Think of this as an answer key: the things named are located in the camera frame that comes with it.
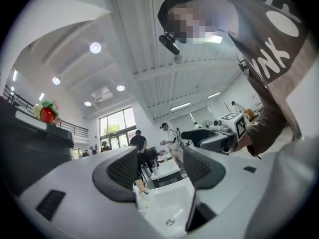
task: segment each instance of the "stuffed toy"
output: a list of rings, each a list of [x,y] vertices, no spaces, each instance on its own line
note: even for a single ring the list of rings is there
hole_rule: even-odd
[[[33,112],[37,119],[53,125],[61,121],[58,117],[58,110],[59,106],[57,103],[49,101],[48,99],[44,100],[41,106],[36,105],[33,107]]]

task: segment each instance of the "table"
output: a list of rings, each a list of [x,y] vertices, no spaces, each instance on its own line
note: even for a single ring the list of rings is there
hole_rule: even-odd
[[[161,182],[174,178],[176,178],[178,181],[182,180],[180,168],[174,159],[161,163],[157,172],[155,169],[156,168],[153,168],[153,174],[151,176],[151,180],[153,181],[155,188],[159,188]]]
[[[171,160],[172,156],[170,154],[165,154],[163,156],[159,156],[158,157],[158,163],[163,163],[164,162],[164,158],[166,158],[167,160]]]

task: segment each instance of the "ceiling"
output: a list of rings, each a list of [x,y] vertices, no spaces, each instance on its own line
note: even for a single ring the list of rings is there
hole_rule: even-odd
[[[225,91],[239,75],[227,36],[220,44],[177,42],[182,60],[174,64],[173,55],[158,41],[163,30],[157,12],[164,0],[109,1],[110,15],[41,37],[22,51],[15,67],[32,84],[41,77],[46,82],[41,88],[53,85],[52,77],[61,78],[55,87],[77,102],[83,116],[134,97],[151,120],[168,116],[171,107],[187,102],[194,108],[202,106],[208,95]],[[101,44],[100,53],[91,53],[92,42]],[[118,92],[118,85],[126,89]],[[105,87],[112,97],[94,101],[91,94],[100,95]],[[85,107],[85,101],[93,105]]]

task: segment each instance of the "balcony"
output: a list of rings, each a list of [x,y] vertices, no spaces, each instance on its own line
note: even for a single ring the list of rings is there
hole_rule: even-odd
[[[11,89],[8,86],[5,86],[4,92],[3,92],[3,98],[6,99],[10,104],[13,104],[14,106],[22,106],[27,109],[30,115],[34,116],[33,113],[33,107],[34,105],[29,103],[27,100],[19,96],[14,91],[11,91]],[[59,128],[62,128],[64,130],[70,131],[74,136],[78,136],[80,138],[88,138],[88,129],[68,123],[64,120],[61,120],[60,123],[56,125]]]

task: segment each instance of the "wrist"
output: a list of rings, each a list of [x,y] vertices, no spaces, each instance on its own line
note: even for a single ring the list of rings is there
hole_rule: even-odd
[[[250,138],[250,136],[248,134],[245,134],[243,136],[243,138],[239,141],[237,148],[235,149],[235,151],[241,150],[244,147],[250,146],[253,144],[252,139]]]

